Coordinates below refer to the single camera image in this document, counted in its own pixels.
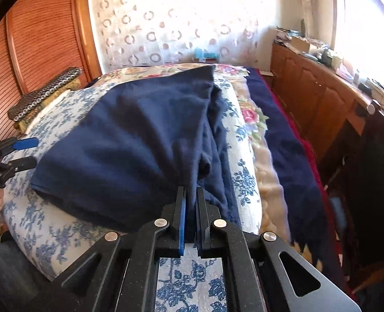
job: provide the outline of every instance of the wooden wardrobe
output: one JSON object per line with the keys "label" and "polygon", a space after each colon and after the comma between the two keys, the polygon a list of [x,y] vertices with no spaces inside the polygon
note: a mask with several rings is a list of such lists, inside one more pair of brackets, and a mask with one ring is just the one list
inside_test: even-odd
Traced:
{"label": "wooden wardrobe", "polygon": [[[86,24],[89,18],[87,5],[83,7],[81,16],[81,3],[75,0],[18,0],[1,20],[0,140],[16,134],[7,110],[22,94],[71,66],[82,68],[82,85],[92,80],[80,32],[81,22]],[[96,53],[89,55],[89,60],[98,62]]]}

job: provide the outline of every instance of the navy blue blanket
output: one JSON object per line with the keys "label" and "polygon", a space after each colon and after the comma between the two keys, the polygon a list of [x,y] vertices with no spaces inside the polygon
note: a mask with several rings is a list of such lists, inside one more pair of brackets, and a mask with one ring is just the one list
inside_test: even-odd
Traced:
{"label": "navy blue blanket", "polygon": [[247,68],[251,99],[268,116],[266,141],[273,166],[284,190],[291,238],[303,250],[308,245],[312,261],[319,259],[322,273],[341,288],[345,281],[333,250],[322,195],[315,181],[301,142],[295,137],[286,117],[257,70]]}
{"label": "navy blue blanket", "polygon": [[240,225],[221,123],[226,105],[212,70],[115,86],[42,157],[31,187],[77,218],[134,232],[185,186],[194,231],[198,184]]}

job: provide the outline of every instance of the cabinet door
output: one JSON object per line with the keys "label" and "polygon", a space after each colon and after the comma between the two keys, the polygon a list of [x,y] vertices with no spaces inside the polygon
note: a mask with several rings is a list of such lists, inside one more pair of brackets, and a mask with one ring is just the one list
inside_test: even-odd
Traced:
{"label": "cabinet door", "polygon": [[272,62],[270,63],[270,71],[272,74],[280,78],[282,72],[282,65],[286,56],[285,50],[281,46],[274,44],[272,48]]}
{"label": "cabinet door", "polygon": [[272,61],[270,62],[270,71],[274,77],[272,84],[273,89],[275,89],[281,83],[285,61],[286,50],[282,46],[274,44],[272,48]]}
{"label": "cabinet door", "polygon": [[341,86],[335,78],[333,81],[321,81],[324,81],[324,95],[320,98],[318,110],[306,131],[306,138],[312,144],[318,162],[341,129],[354,100],[349,91],[345,90],[346,87]]}
{"label": "cabinet door", "polygon": [[308,126],[318,110],[319,101],[325,88],[318,82],[317,74],[307,67],[302,67],[298,81],[296,100],[292,104],[292,114],[299,133],[305,136]]}
{"label": "cabinet door", "polygon": [[299,75],[300,69],[296,61],[292,56],[287,56],[280,83],[274,87],[276,95],[287,112],[293,111],[293,104],[297,100]]}

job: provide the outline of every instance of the metal rivet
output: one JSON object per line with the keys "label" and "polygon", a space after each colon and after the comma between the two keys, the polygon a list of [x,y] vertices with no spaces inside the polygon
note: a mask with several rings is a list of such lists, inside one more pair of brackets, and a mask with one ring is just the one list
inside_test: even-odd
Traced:
{"label": "metal rivet", "polygon": [[115,241],[117,238],[118,238],[118,235],[117,235],[116,232],[108,232],[108,233],[105,235],[105,240],[108,241],[108,242],[113,242],[113,241]]}
{"label": "metal rivet", "polygon": [[369,104],[366,109],[370,115],[374,115],[376,112],[376,107],[373,104]]}
{"label": "metal rivet", "polygon": [[224,228],[227,226],[227,222],[224,221],[223,219],[217,219],[217,220],[214,220],[214,225],[218,228]]}
{"label": "metal rivet", "polygon": [[274,232],[268,231],[263,234],[263,238],[268,242],[274,242],[277,239],[277,236]]}
{"label": "metal rivet", "polygon": [[166,226],[167,224],[168,224],[168,221],[165,220],[164,218],[159,218],[155,220],[155,225],[160,228]]}

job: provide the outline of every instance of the pink rose print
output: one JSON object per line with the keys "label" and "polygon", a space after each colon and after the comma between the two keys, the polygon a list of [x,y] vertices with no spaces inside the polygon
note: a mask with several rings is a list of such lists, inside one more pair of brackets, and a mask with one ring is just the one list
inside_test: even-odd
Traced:
{"label": "pink rose print", "polygon": [[242,109],[241,113],[243,114],[245,123],[254,123],[259,121],[259,115],[254,110]]}
{"label": "pink rose print", "polygon": [[229,73],[231,75],[238,75],[238,70],[234,69],[234,67],[231,67],[228,64],[218,64],[218,67],[225,73]]}
{"label": "pink rose print", "polygon": [[152,79],[152,78],[154,78],[154,77],[160,77],[161,75],[160,74],[152,74],[152,75],[147,75],[147,76],[145,76],[144,78],[145,79]]}

